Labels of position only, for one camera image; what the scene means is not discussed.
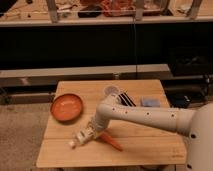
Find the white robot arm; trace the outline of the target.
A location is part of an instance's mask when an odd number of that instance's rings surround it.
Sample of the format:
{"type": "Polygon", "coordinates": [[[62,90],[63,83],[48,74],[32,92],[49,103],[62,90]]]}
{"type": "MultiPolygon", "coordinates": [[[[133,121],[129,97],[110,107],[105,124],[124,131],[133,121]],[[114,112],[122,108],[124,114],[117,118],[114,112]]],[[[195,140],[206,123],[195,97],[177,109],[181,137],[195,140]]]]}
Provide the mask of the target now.
{"type": "Polygon", "coordinates": [[[188,138],[186,171],[213,171],[213,103],[199,109],[124,106],[117,94],[110,94],[96,107],[88,122],[98,137],[111,120],[122,120],[188,138]]]}

